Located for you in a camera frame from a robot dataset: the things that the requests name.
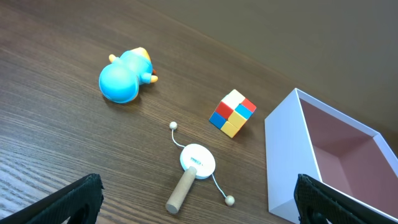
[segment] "brown wall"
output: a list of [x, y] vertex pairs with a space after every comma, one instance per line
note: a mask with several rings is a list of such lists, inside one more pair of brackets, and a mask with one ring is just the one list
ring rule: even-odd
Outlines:
[[398, 1], [143, 2], [398, 135]]

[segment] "colorful cube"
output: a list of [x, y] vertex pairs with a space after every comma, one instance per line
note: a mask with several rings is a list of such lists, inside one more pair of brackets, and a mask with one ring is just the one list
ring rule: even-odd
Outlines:
[[240, 92], [232, 90], [218, 104], [209, 121], [230, 138], [233, 138], [255, 110], [254, 104]]

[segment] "blue cube square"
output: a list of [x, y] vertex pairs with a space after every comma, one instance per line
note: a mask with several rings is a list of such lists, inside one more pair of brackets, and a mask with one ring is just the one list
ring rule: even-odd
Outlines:
[[226, 120], [219, 115], [217, 112], [214, 112], [213, 115], [211, 115], [211, 118], [209, 121], [214, 124], [218, 129], [221, 129], [223, 125], [225, 124]]
[[242, 117], [244, 117], [245, 119], [249, 119], [252, 115], [252, 112], [249, 111], [249, 109], [245, 108], [242, 104], [236, 107], [235, 111], [242, 115]]

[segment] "white bead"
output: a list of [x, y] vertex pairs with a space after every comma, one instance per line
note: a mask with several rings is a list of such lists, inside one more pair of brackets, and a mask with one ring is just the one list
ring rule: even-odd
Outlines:
[[170, 129], [171, 129], [171, 130], [176, 130], [176, 128], [177, 128], [177, 122], [172, 121], [172, 122], [170, 123]]
[[235, 203], [235, 198], [232, 195], [229, 195], [225, 198], [225, 204], [228, 206], [232, 206]]

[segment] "black object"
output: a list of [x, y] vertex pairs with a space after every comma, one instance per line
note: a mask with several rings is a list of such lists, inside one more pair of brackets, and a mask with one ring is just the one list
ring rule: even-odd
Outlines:
[[396, 224], [305, 174], [298, 175], [294, 200], [301, 224]]
[[104, 189], [99, 174], [89, 174], [48, 197], [2, 220], [0, 224], [95, 223]]

